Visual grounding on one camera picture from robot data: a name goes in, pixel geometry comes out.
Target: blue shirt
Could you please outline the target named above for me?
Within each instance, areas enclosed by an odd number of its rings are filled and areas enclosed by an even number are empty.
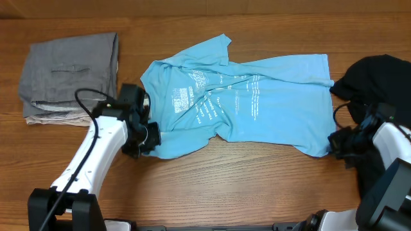
[[[229,142],[289,144],[326,155],[335,131],[327,55],[229,62],[224,34],[171,58],[141,77],[162,144],[150,156],[177,158],[218,134]]]

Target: wooden surface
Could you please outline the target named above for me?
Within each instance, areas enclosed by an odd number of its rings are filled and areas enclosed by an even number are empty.
[[[86,132],[28,126],[22,118],[17,88],[33,42],[117,31],[118,86],[141,84],[139,77],[153,60],[221,33],[232,39],[231,61],[326,53],[334,80],[364,56],[388,53],[411,60],[406,13],[0,21],[0,31],[0,230],[28,229],[28,196],[60,175]],[[334,107],[341,103],[333,97]],[[353,124],[347,110],[338,120]],[[289,146],[217,137],[176,160],[118,155],[99,203],[106,218],[140,225],[269,225],[299,221],[320,209],[355,208],[360,201],[355,174],[331,157],[317,160]]]
[[[409,0],[0,0],[0,17],[25,19],[411,12]]]

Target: gray folded cloth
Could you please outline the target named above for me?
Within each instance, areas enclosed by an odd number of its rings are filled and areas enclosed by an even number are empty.
[[[53,119],[53,123],[68,117],[75,119],[73,114],[68,115],[82,111],[74,98],[74,92],[79,88],[96,89],[115,98],[117,64],[117,33],[32,44],[19,84],[23,117],[32,117],[31,123],[39,118],[42,123],[46,123],[47,118]],[[87,108],[105,99],[93,92],[81,92],[79,98]],[[66,112],[68,117],[52,112]],[[81,113],[75,115],[78,118],[86,116]]]

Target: wooden table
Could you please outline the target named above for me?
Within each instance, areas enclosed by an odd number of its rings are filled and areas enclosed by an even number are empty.
[[[17,88],[29,45],[108,31],[119,33],[118,87],[141,84],[153,60],[222,33],[232,39],[231,61],[326,53],[334,80],[364,56],[411,60],[411,15],[404,13],[0,21],[0,230],[28,229],[28,196],[60,175],[86,132],[25,123]],[[333,96],[334,107],[341,103]],[[345,109],[338,120],[353,124]],[[356,184],[355,170],[332,157],[216,137],[176,160],[118,155],[99,203],[106,218],[140,225],[269,225],[300,221],[320,209],[356,208]]]

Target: blue t-shirt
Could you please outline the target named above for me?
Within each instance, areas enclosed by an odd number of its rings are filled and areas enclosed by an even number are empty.
[[[290,144],[313,157],[327,153],[335,131],[327,55],[229,62],[224,34],[171,58],[141,77],[162,144],[150,152],[177,158],[218,134],[229,142]]]

